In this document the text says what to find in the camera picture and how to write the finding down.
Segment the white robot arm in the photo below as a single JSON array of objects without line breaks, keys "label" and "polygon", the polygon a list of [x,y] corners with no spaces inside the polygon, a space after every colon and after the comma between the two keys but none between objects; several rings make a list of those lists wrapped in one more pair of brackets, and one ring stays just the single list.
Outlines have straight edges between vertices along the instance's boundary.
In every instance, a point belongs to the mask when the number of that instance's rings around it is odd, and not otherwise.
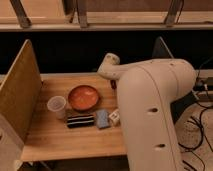
[{"label": "white robot arm", "polygon": [[192,65],[172,58],[122,65],[117,55],[108,53],[98,74],[117,82],[130,171],[184,171],[170,104],[192,90]]}]

